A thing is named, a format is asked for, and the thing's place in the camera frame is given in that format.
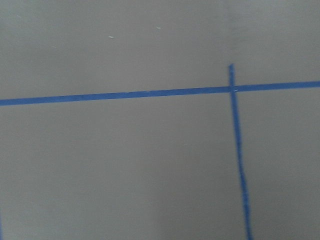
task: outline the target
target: horizontal blue line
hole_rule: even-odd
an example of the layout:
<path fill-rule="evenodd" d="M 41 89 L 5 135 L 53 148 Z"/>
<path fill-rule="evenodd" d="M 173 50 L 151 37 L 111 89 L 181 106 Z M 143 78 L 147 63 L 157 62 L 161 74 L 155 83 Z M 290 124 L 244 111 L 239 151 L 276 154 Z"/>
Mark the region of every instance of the horizontal blue line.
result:
<path fill-rule="evenodd" d="M 238 90 L 239 92 L 280 90 L 280 89 L 320 88 L 320 81 L 301 81 L 301 82 L 287 82 L 287 83 L 239 85 L 239 86 L 235 86 L 234 88 L 236 90 Z"/>
<path fill-rule="evenodd" d="M 263 90 L 303 89 L 303 88 L 320 88 L 320 81 L 238 85 L 238 86 L 235 85 L 233 87 L 233 91 L 250 92 L 250 91 L 263 91 Z M 79 102 L 79 101 L 107 100 L 107 99 L 133 99 L 133 98 L 196 95 L 196 94 L 218 94 L 218 93 L 229 93 L 229 92 L 230 92 L 229 86 L 215 86 L 215 87 L 183 88 L 183 89 L 153 90 L 153 91 L 131 91 L 131 92 L 66 95 L 66 96 L 44 96 L 44 97 L 0 99 L 0 106 L 64 103 L 64 102 Z"/>
<path fill-rule="evenodd" d="M 0 106 L 228 93 L 228 86 L 2 99 Z"/>

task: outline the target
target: blue tape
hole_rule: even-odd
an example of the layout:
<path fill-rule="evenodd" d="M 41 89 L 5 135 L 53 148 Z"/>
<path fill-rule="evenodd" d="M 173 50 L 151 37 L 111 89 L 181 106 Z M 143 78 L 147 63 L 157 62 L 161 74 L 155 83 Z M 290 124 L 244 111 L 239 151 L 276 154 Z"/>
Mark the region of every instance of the blue tape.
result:
<path fill-rule="evenodd" d="M 45 96 L 45 97 L 31 97 L 31 98 L 2 99 L 0 100 L 0 106 L 63 103 L 63 102 L 78 102 L 78 101 L 92 101 L 92 100 L 106 100 L 106 99 L 132 99 L 132 98 L 196 95 L 196 94 L 217 94 L 217 93 L 228 93 L 228 92 L 229 92 L 229 87 L 217 86 L 217 87 L 202 87 L 202 88 L 172 89 L 172 90 L 113 92 L 113 93 L 67 95 L 67 96 Z"/>
<path fill-rule="evenodd" d="M 239 92 L 281 90 L 281 89 L 304 89 L 320 88 L 320 81 L 301 81 L 287 83 L 254 84 L 234 86 Z"/>
<path fill-rule="evenodd" d="M 238 90 L 237 90 L 237 87 L 235 86 L 235 69 L 233 64 L 229 66 L 229 89 L 230 89 L 231 108 L 232 108 L 232 116 L 233 116 L 233 128 L 234 128 L 234 134 L 235 134 L 238 170 L 239 170 L 239 177 L 240 177 L 241 191 L 242 191 L 245 230 L 246 230 L 247 240 L 253 240 L 251 223 L 250 223 L 249 192 L 248 192 L 246 175 L 244 170 L 244 163 L 242 158 L 242 139 L 241 139 L 239 110 L 238 110 L 238 100 L 237 100 L 237 94 L 236 94 Z"/>

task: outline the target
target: straight blue line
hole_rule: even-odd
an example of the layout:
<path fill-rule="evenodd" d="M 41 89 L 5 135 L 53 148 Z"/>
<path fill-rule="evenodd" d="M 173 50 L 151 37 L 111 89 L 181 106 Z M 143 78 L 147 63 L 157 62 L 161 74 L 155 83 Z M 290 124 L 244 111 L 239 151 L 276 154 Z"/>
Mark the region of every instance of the straight blue line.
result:
<path fill-rule="evenodd" d="M 242 192 L 242 204 L 243 204 L 243 211 L 244 211 L 245 230 L 246 230 L 247 240 L 253 240 L 253 235 L 251 231 L 251 222 L 250 222 L 249 192 L 248 192 L 243 157 L 242 157 L 242 138 L 241 138 L 241 129 L 240 129 L 238 100 L 237 100 L 237 94 L 236 94 L 237 89 L 235 86 L 235 69 L 233 64 L 229 66 L 229 88 L 230 88 L 231 108 L 232 108 L 232 116 L 233 116 L 233 128 L 234 128 L 235 143 L 236 143 L 236 155 L 237 155 L 238 170 L 239 170 L 241 192 Z"/>
<path fill-rule="evenodd" d="M 301 81 L 287 83 L 254 84 L 234 86 L 239 92 L 281 90 L 281 89 L 304 89 L 320 88 L 320 81 Z"/>
<path fill-rule="evenodd" d="M 195 95 L 195 94 L 217 94 L 217 93 L 228 93 L 228 92 L 229 92 L 229 87 L 217 86 L 217 87 L 184 88 L 184 89 L 171 89 L 171 90 L 112 92 L 112 93 L 66 95 L 66 96 L 45 96 L 45 97 L 30 97 L 30 98 L 16 98 L 16 99 L 1 99 L 0 106 L 63 103 L 63 102 L 78 102 L 78 101 L 92 101 L 92 100 L 106 100 L 106 99 L 132 99 L 132 98 Z"/>

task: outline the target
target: concrete floor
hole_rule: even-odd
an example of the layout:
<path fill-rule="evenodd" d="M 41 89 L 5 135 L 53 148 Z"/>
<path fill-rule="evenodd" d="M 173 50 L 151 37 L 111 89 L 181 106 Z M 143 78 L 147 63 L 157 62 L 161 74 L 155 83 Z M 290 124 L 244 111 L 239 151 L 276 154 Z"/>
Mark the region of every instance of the concrete floor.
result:
<path fill-rule="evenodd" d="M 2 0 L 0 99 L 320 80 L 318 0 Z M 257 240 L 320 238 L 320 89 L 238 94 Z M 4 240 L 244 240 L 228 93 L 0 107 Z"/>

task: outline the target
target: blue stripe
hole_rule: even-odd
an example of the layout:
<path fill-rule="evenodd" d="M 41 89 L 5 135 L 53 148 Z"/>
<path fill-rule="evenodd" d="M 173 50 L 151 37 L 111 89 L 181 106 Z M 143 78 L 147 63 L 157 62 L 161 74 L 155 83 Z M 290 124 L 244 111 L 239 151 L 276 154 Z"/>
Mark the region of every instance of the blue stripe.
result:
<path fill-rule="evenodd" d="M 234 128 L 234 134 L 235 134 L 238 170 L 239 170 L 239 177 L 240 177 L 240 184 L 241 184 L 241 191 L 242 191 L 245 230 L 246 230 L 247 240 L 253 240 L 251 223 L 250 223 L 249 193 L 248 193 L 244 163 L 242 158 L 242 139 L 241 139 L 239 111 L 238 111 L 238 100 L 237 100 L 237 94 L 236 94 L 237 89 L 235 87 L 235 70 L 234 70 L 233 64 L 229 66 L 229 89 L 230 89 L 230 98 L 231 98 L 231 107 L 232 107 L 232 116 L 233 116 L 233 128 Z"/>
<path fill-rule="evenodd" d="M 67 96 L 45 96 L 45 97 L 31 97 L 31 98 L 2 99 L 0 100 L 0 106 L 78 102 L 78 101 L 92 101 L 92 100 L 106 100 L 106 99 L 132 99 L 132 98 L 195 95 L 195 94 L 217 94 L 217 93 L 228 93 L 228 92 L 229 92 L 229 87 L 217 86 L 217 87 L 202 87 L 202 88 L 172 89 L 172 90 L 113 92 L 113 93 L 67 95 Z"/>
<path fill-rule="evenodd" d="M 301 81 L 301 82 L 287 82 L 287 83 L 240 85 L 240 86 L 235 86 L 235 88 L 239 92 L 280 90 L 280 89 L 320 88 L 320 81 Z"/>

